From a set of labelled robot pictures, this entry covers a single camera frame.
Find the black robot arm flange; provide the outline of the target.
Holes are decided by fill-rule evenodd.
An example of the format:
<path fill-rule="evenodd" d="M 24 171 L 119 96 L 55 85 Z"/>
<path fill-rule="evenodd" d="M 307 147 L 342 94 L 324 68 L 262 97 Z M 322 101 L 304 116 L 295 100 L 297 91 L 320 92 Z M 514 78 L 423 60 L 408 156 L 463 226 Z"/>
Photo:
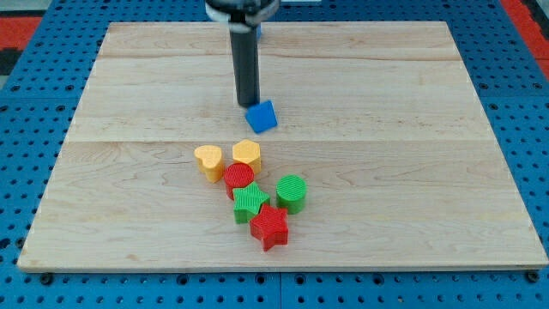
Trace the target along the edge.
<path fill-rule="evenodd" d="M 256 27 L 274 15 L 281 0 L 205 0 L 208 17 L 225 24 Z"/>

